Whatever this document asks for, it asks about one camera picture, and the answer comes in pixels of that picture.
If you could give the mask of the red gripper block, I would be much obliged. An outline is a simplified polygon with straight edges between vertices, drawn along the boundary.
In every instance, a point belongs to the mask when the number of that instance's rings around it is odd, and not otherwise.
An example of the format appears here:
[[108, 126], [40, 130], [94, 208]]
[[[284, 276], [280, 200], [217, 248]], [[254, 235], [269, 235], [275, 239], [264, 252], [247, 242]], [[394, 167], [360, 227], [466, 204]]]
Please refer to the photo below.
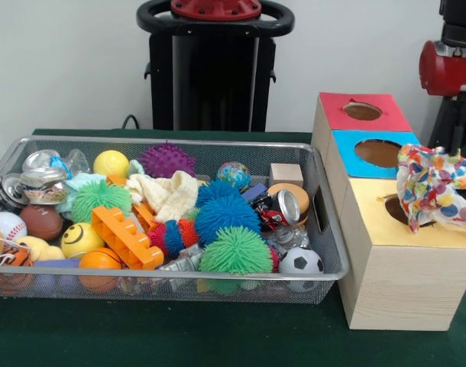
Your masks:
[[[431, 96], [457, 96], [466, 92], [466, 48], [441, 41], [426, 41], [419, 58], [421, 87]], [[466, 157], [466, 114], [462, 154]], [[449, 100], [447, 111], [448, 153], [457, 153], [462, 138], [461, 99]]]

